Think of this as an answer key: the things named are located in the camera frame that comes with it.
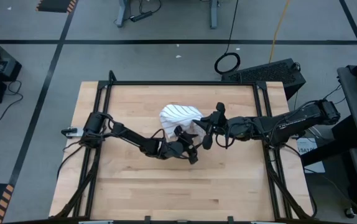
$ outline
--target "orange and black warning tape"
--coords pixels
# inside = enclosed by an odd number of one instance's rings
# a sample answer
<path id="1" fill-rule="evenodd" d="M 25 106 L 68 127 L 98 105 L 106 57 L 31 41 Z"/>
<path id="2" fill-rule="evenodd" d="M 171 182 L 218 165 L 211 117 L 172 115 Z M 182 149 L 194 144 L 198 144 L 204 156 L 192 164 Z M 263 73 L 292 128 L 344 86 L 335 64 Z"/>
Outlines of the orange and black warning tape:
<path id="1" fill-rule="evenodd" d="M 71 13 L 75 8 L 77 0 L 40 0 L 36 11 L 45 12 L 67 12 Z"/>
<path id="2" fill-rule="evenodd" d="M 13 190 L 14 187 L 12 185 L 7 185 L 0 199 L 0 223 L 2 223 L 4 215 L 6 214 Z"/>

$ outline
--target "wooden tabletop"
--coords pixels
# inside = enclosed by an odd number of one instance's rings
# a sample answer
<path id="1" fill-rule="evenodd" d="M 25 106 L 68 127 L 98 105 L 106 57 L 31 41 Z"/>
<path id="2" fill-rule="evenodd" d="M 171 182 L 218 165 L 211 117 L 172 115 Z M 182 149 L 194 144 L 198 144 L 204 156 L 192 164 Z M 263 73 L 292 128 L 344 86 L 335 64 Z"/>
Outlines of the wooden tabletop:
<path id="1" fill-rule="evenodd" d="M 85 125 L 93 110 L 96 87 L 97 82 L 81 84 L 72 126 Z M 288 112 L 282 83 L 267 83 L 267 87 L 272 114 Z M 264 105 L 261 91 L 259 94 Z M 159 113 L 167 104 L 194 106 L 207 116 L 217 102 L 225 104 L 227 118 L 257 116 L 251 86 L 113 86 L 108 113 L 150 137 L 161 128 Z M 288 143 L 296 147 L 294 140 Z M 64 158 L 77 147 L 67 149 Z M 50 215 L 58 213 L 77 189 L 84 151 L 63 166 Z M 300 159 L 289 149 L 282 149 L 281 157 L 289 192 L 311 215 Z M 227 216 L 234 216 L 236 221 L 274 220 L 261 141 L 236 141 L 228 150 L 216 144 L 208 151 L 199 148 L 198 158 L 194 165 L 175 158 L 161 161 L 146 157 L 123 140 L 107 139 L 101 152 L 91 219 L 143 220 L 150 215 L 152 220 L 226 221 Z"/>

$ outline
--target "concrete floor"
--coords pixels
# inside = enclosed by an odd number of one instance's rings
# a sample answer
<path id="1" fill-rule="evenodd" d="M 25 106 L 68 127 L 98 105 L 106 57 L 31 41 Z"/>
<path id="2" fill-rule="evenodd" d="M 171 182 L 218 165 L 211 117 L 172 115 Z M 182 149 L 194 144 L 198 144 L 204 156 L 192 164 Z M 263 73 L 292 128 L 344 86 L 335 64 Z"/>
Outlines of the concrete floor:
<path id="1" fill-rule="evenodd" d="M 155 2 L 151 0 L 146 4 L 152 7 Z M 79 0 L 66 39 L 228 39 L 235 0 L 221 0 L 216 30 L 209 29 L 208 3 L 197 0 L 162 2 L 161 10 L 153 16 L 136 23 L 127 21 L 118 29 L 113 24 L 118 14 L 118 1 Z M 345 2 L 357 26 L 357 0 Z M 58 40 L 68 16 L 36 12 L 37 4 L 33 0 L 0 0 L 0 40 Z M 240 0 L 233 39 L 271 40 L 284 5 L 284 0 Z M 137 1 L 132 4 L 132 12 L 138 14 Z M 339 0 L 291 1 L 277 39 L 357 40 Z M 54 70 L 50 69 L 50 63 L 58 50 L 57 44 L 56 41 L 55 44 L 2 45 L 23 65 L 18 79 L 23 84 L 24 99 L 0 121 L 0 183 L 9 182 L 45 78 L 52 77 L 5 222 L 47 218 L 55 175 L 62 160 L 61 148 L 66 142 L 60 130 L 71 123 L 82 81 L 104 80 L 109 70 L 114 70 L 118 80 L 219 80 L 213 65 L 226 48 L 226 45 L 217 44 L 60 45 L 62 51 Z M 240 54 L 241 68 L 267 63 L 270 50 L 270 45 L 263 44 L 230 47 L 230 51 Z M 307 81 L 298 93 L 298 106 L 322 98 L 336 88 L 336 69 L 357 64 L 357 45 L 295 45 L 295 42 L 294 45 L 277 45 L 273 60 L 285 58 L 293 58 L 301 64 Z M 222 67 L 232 66 L 228 60 L 223 63 Z M 330 96 L 334 102 L 343 98 L 341 90 Z M 12 101 L 13 96 L 5 97 L 0 114 Z M 294 98 L 289 100 L 289 106 L 290 109 L 294 107 Z M 337 108 L 342 118 L 350 114 L 346 101 Z M 317 128 L 326 138 L 332 136 L 330 127 Z M 335 167 L 340 162 L 335 159 L 324 162 L 327 175 L 338 172 Z M 345 218 L 343 209 L 347 205 L 331 186 L 313 175 L 307 178 L 317 201 L 318 218 L 357 223 L 357 217 Z"/>

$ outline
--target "white striped cloth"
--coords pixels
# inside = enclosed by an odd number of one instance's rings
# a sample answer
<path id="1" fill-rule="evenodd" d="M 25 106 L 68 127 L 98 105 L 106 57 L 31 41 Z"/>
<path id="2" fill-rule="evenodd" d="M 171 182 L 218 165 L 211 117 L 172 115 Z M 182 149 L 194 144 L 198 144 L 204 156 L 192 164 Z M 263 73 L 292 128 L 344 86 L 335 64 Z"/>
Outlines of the white striped cloth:
<path id="1" fill-rule="evenodd" d="M 166 135 L 174 137 L 174 129 L 181 126 L 183 131 L 189 134 L 197 134 L 203 139 L 205 131 L 192 122 L 193 119 L 200 120 L 203 115 L 193 106 L 167 105 L 160 112 L 160 123 L 166 132 Z"/>

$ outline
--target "table leg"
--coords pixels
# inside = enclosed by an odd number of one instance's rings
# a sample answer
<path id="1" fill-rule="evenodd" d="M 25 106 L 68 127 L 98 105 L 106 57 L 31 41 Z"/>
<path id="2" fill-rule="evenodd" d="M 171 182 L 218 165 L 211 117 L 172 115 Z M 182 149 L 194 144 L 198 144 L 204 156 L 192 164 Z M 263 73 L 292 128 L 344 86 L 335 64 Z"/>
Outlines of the table leg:
<path id="1" fill-rule="evenodd" d="M 211 0 L 210 2 L 210 28 L 216 29 L 217 28 L 217 1 L 218 0 Z"/>
<path id="2" fill-rule="evenodd" d="M 118 14 L 118 18 L 116 19 L 116 26 L 118 28 L 121 28 L 123 26 L 126 6 L 128 5 L 128 3 L 130 3 L 129 1 L 130 0 L 119 0 L 119 14 Z"/>
<path id="3" fill-rule="evenodd" d="M 345 165 L 346 175 L 349 182 L 349 186 L 347 187 L 347 196 L 352 199 L 357 204 L 357 171 L 355 169 L 355 165 L 353 160 L 351 159 L 351 155 L 349 152 L 343 153 L 341 155 L 341 160 Z M 351 204 L 347 205 L 348 208 L 352 207 L 355 214 L 357 214 L 357 208 L 351 206 Z"/>
<path id="4" fill-rule="evenodd" d="M 357 128 L 352 115 L 340 121 L 332 128 L 335 140 L 302 155 L 303 165 L 328 159 L 357 147 Z"/>

